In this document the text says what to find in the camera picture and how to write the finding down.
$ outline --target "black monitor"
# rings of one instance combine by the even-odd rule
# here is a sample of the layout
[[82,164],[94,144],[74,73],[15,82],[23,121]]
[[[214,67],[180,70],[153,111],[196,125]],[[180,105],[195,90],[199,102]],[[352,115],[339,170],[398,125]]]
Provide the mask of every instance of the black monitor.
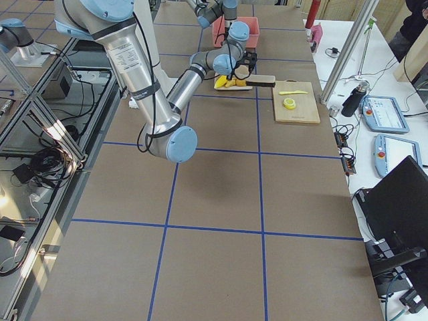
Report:
[[[408,156],[366,195],[366,220],[377,240],[394,254],[414,247],[428,251],[428,176]],[[402,266],[428,306],[428,258]]]

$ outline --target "red plastic container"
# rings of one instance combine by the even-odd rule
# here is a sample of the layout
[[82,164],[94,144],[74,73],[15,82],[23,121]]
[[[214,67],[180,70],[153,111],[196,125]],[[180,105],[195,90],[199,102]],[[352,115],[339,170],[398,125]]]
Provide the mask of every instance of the red plastic container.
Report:
[[[238,17],[237,20],[245,22],[249,27],[249,38],[247,40],[247,48],[256,48],[257,41],[259,40],[259,35],[260,35],[259,21],[257,17]],[[221,42],[224,39],[224,36],[221,35],[222,33],[225,33],[225,20],[224,18],[220,17],[219,19],[214,21],[212,25],[212,36],[213,36],[214,47],[221,47]]]

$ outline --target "person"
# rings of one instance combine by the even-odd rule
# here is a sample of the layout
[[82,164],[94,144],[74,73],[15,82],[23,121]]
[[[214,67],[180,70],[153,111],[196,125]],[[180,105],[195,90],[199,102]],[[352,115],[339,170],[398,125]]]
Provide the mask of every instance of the person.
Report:
[[406,0],[411,15],[403,21],[403,26],[389,43],[394,56],[400,62],[415,43],[425,26],[428,24],[428,1]]

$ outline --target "white table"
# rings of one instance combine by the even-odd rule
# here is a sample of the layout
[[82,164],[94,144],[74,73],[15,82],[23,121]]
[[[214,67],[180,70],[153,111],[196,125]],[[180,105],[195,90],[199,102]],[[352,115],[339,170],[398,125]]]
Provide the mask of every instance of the white table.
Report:
[[[324,87],[326,80],[328,79],[336,59],[328,57],[325,54],[327,48],[336,47],[339,50],[342,49],[342,46],[346,40],[348,32],[352,27],[353,22],[351,21],[316,21],[315,24],[321,23],[324,35],[321,39],[320,45],[318,46],[317,53],[314,54],[314,61],[316,63],[316,69],[320,77],[321,86]],[[352,53],[352,56],[346,65],[346,68],[341,76],[341,78],[347,78],[351,75],[356,75],[360,65],[362,53],[364,50],[364,44],[366,41],[366,36],[362,36],[356,46],[355,50]],[[385,69],[387,63],[393,58],[393,53],[389,49],[387,42],[382,36],[377,26],[374,26],[370,36],[370,41],[368,43],[368,49],[366,53],[366,59],[364,61],[364,67],[362,69],[363,74],[375,74],[380,70]],[[370,95],[373,96],[393,96],[397,99],[397,102],[402,110],[407,109],[406,98],[415,92],[415,89],[408,82],[397,82],[394,78],[393,72],[398,66],[397,60],[394,58],[389,64],[394,64],[391,69],[385,70],[385,73],[379,73],[375,76],[364,76],[365,80],[369,81],[372,91]],[[332,105],[339,106],[342,109],[342,103],[349,97],[352,90],[358,85],[358,81],[351,80],[339,81],[336,86],[332,97],[330,98],[327,108]],[[426,112],[427,109],[417,94],[413,94],[407,100],[410,110],[407,114],[416,114],[419,112]],[[339,124],[357,124],[357,118],[351,117],[347,118],[338,114],[336,117]],[[404,138],[408,140],[415,140],[419,143],[421,149],[421,157],[423,164],[428,164],[428,116],[416,116],[412,118],[406,118],[407,124],[410,127],[410,132],[407,134],[400,134],[392,136],[397,136],[399,138]],[[360,122],[360,130],[358,137],[356,139],[356,130],[352,133],[348,139],[348,144],[356,149],[356,174],[350,176],[349,191],[352,195],[359,188],[371,188],[374,187],[381,178],[376,172],[375,162],[374,162],[374,141],[378,133],[372,132],[369,130],[364,119]],[[360,210],[356,201],[354,201],[354,208],[358,221],[360,223],[360,230],[364,240],[369,240],[369,233],[367,231],[364,215]],[[404,292],[396,293],[392,298],[390,298],[388,303],[388,317],[391,319],[398,312],[403,309],[403,305],[399,301],[399,297]],[[399,320],[402,321],[426,321],[428,320],[428,309],[424,308],[418,314],[410,314],[406,312]]]

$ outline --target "blue and white device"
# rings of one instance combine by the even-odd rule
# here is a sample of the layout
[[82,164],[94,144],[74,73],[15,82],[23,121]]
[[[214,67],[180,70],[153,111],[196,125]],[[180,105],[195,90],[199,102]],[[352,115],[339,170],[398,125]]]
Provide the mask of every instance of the blue and white device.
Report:
[[410,131],[394,97],[367,96],[362,100],[362,114],[373,132],[404,134]]
[[419,144],[412,140],[380,134],[376,137],[374,149],[374,165],[381,177],[385,177],[408,155],[422,167]]

